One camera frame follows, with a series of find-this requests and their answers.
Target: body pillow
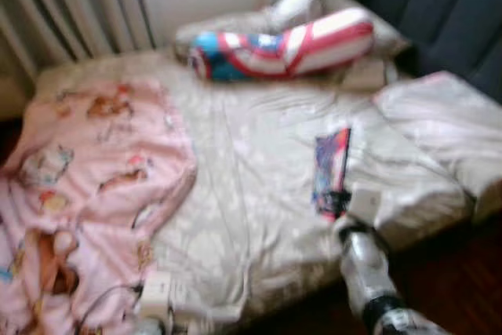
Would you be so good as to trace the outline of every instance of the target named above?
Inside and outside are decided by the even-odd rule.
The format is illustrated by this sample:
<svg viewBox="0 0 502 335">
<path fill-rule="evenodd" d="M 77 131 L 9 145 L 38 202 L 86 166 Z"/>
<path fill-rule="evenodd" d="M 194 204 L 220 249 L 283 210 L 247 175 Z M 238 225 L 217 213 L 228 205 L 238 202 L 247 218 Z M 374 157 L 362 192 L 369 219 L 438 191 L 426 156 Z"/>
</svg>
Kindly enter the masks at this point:
<svg viewBox="0 0 502 335">
<path fill-rule="evenodd" d="M 373 24 L 361 9 L 345 9 L 281 35 L 205 32 L 191 49 L 201 78 L 292 78 L 348 64 L 369 52 Z"/>
<path fill-rule="evenodd" d="M 176 31 L 174 52 L 178 60 L 186 61 L 191 44 L 203 31 L 276 34 L 321 16 L 321 0 L 278 0 L 257 12 L 230 13 L 186 24 Z"/>
<path fill-rule="evenodd" d="M 375 39 L 371 55 L 382 58 L 393 58 L 411 46 L 411 42 L 404 38 L 396 28 L 355 0 L 322 0 L 322 2 L 325 14 L 349 8 L 360 8 L 368 13 L 373 22 L 373 35 Z"/>
</svg>

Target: wooden floor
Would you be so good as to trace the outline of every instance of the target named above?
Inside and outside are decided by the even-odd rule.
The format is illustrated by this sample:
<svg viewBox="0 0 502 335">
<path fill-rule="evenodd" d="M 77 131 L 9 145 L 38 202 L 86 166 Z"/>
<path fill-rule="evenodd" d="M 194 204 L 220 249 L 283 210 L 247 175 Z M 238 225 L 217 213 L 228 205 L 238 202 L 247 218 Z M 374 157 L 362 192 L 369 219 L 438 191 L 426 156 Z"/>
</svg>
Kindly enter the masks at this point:
<svg viewBox="0 0 502 335">
<path fill-rule="evenodd" d="M 20 133 L 0 124 L 0 162 Z M 391 275 L 406 302 L 457 335 L 502 334 L 502 216 L 468 224 L 392 256 Z M 343 284 L 256 322 L 242 335 L 364 335 L 352 318 Z"/>
</svg>

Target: cable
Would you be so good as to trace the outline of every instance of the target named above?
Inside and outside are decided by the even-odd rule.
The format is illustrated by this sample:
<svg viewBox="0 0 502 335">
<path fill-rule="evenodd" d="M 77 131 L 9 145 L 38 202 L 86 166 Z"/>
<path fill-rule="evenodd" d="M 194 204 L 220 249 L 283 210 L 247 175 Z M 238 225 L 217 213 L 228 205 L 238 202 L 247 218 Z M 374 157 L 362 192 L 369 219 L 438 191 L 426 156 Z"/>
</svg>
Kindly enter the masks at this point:
<svg viewBox="0 0 502 335">
<path fill-rule="evenodd" d="M 143 284 L 138 284 L 137 286 L 128 286 L 126 284 L 121 284 L 121 285 L 118 285 L 118 286 L 112 286 L 110 288 L 108 288 L 107 290 L 105 290 L 104 292 L 102 292 L 101 295 L 98 296 L 97 299 L 95 299 L 95 301 L 91 304 L 91 306 L 89 306 L 89 308 L 87 309 L 87 311 L 85 312 L 85 314 L 82 316 L 82 319 L 75 325 L 75 331 L 74 331 L 74 335 L 79 335 L 80 334 L 80 331 L 82 330 L 82 327 L 84 326 L 84 323 L 85 323 L 85 320 L 87 319 L 87 317 L 89 316 L 89 314 L 91 312 L 94 311 L 94 309 L 96 309 L 97 305 L 101 303 L 101 301 L 112 291 L 116 290 L 116 289 L 128 289 L 128 290 L 131 290 L 132 292 L 136 293 L 138 295 L 138 298 L 141 296 L 141 293 L 143 292 Z"/>
</svg>

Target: bed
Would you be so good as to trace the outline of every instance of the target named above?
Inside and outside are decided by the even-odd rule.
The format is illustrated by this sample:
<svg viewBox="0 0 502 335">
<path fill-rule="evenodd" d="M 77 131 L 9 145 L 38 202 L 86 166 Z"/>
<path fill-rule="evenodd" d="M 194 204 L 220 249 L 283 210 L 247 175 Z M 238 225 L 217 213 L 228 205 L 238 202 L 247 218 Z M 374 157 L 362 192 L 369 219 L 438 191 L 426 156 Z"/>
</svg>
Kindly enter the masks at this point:
<svg viewBox="0 0 502 335">
<path fill-rule="evenodd" d="M 429 27 L 435 31 L 433 42 L 411 22 L 430 0 L 359 1 L 413 41 L 412 52 L 398 58 L 408 72 L 421 76 L 446 69 L 502 101 L 496 69 L 502 59 L 500 0 L 488 0 L 490 14 L 475 0 L 444 0 L 455 5 L 441 17 L 431 17 L 436 26 L 442 25 L 440 31 Z M 467 5 L 481 7 L 481 16 L 459 24 L 456 20 Z M 465 51 L 476 55 L 458 56 L 459 49 L 450 49 L 449 43 L 473 26 L 479 27 L 475 30 L 480 37 L 462 41 Z M 473 44 L 480 39 L 485 44 L 476 50 Z M 153 247 L 158 269 L 202 298 L 206 317 L 186 323 L 188 333 L 196 334 L 249 321 L 340 278 L 336 234 L 344 218 L 331 224 L 311 205 L 314 139 L 319 134 L 352 127 L 347 186 L 357 182 L 384 193 L 374 226 L 392 249 L 497 211 L 502 197 L 500 106 L 458 76 L 442 72 L 411 86 L 400 81 L 377 95 L 344 92 L 325 78 L 210 85 L 169 52 L 156 51 L 45 71 L 36 96 L 51 98 L 62 89 L 82 90 L 96 81 L 158 80 L 168 89 L 193 141 L 198 175 L 186 200 L 155 235 Z M 479 138 L 487 156 L 470 158 L 479 148 L 474 142 L 454 161 L 448 160 L 457 141 L 438 153 L 437 143 L 429 142 L 431 135 L 419 132 L 424 124 L 415 124 L 408 108 L 399 106 L 410 93 L 427 103 L 435 97 L 435 85 L 444 94 L 444 101 L 436 96 L 438 104 L 456 98 L 463 109 L 475 106 L 493 117 L 486 128 L 483 117 L 466 120 L 468 137 Z M 436 114 L 446 113 L 439 108 Z M 488 177 L 483 175 L 482 187 L 470 189 L 483 158 L 490 158 L 492 169 Z"/>
</svg>

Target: colorful book cover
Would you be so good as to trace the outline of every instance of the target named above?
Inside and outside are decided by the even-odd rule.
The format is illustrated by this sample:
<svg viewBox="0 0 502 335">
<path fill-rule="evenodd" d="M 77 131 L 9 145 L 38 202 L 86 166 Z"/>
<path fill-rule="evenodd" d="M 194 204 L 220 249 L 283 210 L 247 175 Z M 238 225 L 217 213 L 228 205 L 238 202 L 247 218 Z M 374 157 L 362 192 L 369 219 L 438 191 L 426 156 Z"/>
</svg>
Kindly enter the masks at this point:
<svg viewBox="0 0 502 335">
<path fill-rule="evenodd" d="M 350 193 L 344 189 L 351 129 L 315 139 L 315 177 L 312 202 L 318 213 L 336 220 L 345 213 Z"/>
</svg>

